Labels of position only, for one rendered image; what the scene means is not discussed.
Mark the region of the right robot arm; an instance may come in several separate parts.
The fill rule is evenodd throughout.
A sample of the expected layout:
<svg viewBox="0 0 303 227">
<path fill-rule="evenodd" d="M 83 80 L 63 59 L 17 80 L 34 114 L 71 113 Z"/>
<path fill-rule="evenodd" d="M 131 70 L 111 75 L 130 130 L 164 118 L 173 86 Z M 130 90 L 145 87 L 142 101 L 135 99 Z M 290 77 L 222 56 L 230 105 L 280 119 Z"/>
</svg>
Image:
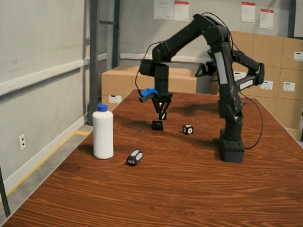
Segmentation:
<svg viewBox="0 0 303 227">
<path fill-rule="evenodd" d="M 259 63 L 247 57 L 242 51 L 239 50 L 232 50 L 232 51 L 233 51 L 232 63 L 236 62 L 248 68 L 247 75 L 244 78 L 241 78 L 236 81 L 236 85 L 239 91 L 242 91 L 254 85 L 255 86 L 262 85 L 265 79 L 265 65 L 263 63 Z M 256 73 L 258 71 L 259 73 Z"/>
</svg>

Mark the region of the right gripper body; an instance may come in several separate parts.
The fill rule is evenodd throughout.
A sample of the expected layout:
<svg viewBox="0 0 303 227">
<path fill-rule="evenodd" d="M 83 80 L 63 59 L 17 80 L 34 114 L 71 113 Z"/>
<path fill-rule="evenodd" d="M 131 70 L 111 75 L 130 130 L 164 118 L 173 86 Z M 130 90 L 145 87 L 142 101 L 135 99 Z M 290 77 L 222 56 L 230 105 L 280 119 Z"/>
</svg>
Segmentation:
<svg viewBox="0 0 303 227">
<path fill-rule="evenodd" d="M 206 75 L 212 76 L 214 74 L 214 72 L 216 72 L 216 70 L 215 70 L 216 67 L 215 67 L 214 60 L 211 61 L 211 62 L 207 61 L 206 66 L 208 66 L 208 70 L 206 70 L 206 68 L 205 68 Z"/>
</svg>

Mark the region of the white bottle with blue cap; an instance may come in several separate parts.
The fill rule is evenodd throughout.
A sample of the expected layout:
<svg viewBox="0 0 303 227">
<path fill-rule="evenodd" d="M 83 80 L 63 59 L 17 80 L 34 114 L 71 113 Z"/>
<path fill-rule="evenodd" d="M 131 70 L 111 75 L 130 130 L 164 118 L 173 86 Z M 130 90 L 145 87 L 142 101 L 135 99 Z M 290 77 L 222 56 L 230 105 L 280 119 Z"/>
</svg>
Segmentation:
<svg viewBox="0 0 303 227">
<path fill-rule="evenodd" d="M 99 159 L 113 156 L 113 114 L 107 110 L 107 105 L 101 104 L 92 115 L 94 156 Z"/>
</svg>

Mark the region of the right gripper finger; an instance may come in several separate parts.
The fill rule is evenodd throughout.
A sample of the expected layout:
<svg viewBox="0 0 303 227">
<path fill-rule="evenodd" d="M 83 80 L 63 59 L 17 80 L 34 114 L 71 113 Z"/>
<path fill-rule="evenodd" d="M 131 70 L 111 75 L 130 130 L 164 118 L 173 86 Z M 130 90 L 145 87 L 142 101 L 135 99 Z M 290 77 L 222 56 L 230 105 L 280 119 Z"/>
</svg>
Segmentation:
<svg viewBox="0 0 303 227">
<path fill-rule="evenodd" d="M 202 69 L 202 73 L 198 75 L 198 73 L 200 72 L 200 70 Z M 195 74 L 195 77 L 201 77 L 201 76 L 205 76 L 206 75 L 206 71 L 205 71 L 205 66 L 204 63 L 200 63 L 200 66 Z"/>
<path fill-rule="evenodd" d="M 210 78 L 210 82 L 214 82 L 214 81 L 218 81 L 218 79 L 214 79 L 214 77 L 217 75 L 217 72 L 215 72 L 211 78 Z"/>
</svg>

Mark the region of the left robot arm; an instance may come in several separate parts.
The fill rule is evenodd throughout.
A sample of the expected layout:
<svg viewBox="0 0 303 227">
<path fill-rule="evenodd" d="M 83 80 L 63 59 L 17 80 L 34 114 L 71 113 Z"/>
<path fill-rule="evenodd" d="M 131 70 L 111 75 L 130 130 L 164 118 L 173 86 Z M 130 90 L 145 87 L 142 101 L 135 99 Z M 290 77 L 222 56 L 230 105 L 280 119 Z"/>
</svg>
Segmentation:
<svg viewBox="0 0 303 227">
<path fill-rule="evenodd" d="M 217 71 L 219 112 L 225 118 L 225 128 L 220 129 L 224 150 L 244 152 L 245 147 L 241 136 L 243 123 L 241 120 L 244 116 L 241 96 L 236 88 L 231 65 L 228 29 L 210 16 L 204 17 L 202 14 L 196 13 L 193 18 L 194 20 L 181 31 L 154 47 L 152 59 L 144 59 L 139 72 L 141 75 L 155 77 L 160 81 L 168 79 L 169 66 L 161 63 L 171 62 L 171 58 L 184 46 L 203 35 L 207 45 L 210 45 Z"/>
</svg>

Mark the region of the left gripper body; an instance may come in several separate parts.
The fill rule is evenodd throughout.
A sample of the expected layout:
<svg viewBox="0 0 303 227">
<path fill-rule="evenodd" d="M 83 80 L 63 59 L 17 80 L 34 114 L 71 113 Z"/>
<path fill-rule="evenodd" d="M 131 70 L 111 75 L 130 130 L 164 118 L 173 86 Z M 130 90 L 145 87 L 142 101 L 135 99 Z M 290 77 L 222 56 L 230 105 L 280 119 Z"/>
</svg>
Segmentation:
<svg viewBox="0 0 303 227">
<path fill-rule="evenodd" d="M 141 92 L 143 97 L 147 96 L 150 93 L 152 97 L 157 101 L 167 100 L 173 97 L 173 94 L 168 91 L 168 79 L 163 79 L 160 81 L 160 79 L 154 78 L 154 89 L 146 88 L 146 90 Z"/>
</svg>

